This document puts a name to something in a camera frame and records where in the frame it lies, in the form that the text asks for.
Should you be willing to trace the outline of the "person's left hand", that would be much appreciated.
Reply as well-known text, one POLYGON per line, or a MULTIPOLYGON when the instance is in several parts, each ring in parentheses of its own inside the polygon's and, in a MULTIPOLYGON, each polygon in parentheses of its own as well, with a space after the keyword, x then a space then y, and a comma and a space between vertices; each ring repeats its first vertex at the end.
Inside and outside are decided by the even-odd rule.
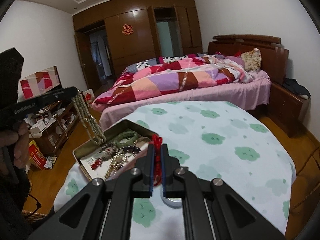
POLYGON ((29 130, 24 120, 18 124, 17 131, 1 132, 1 148, 14 145, 14 165, 17 168, 25 168, 29 160, 29 130))

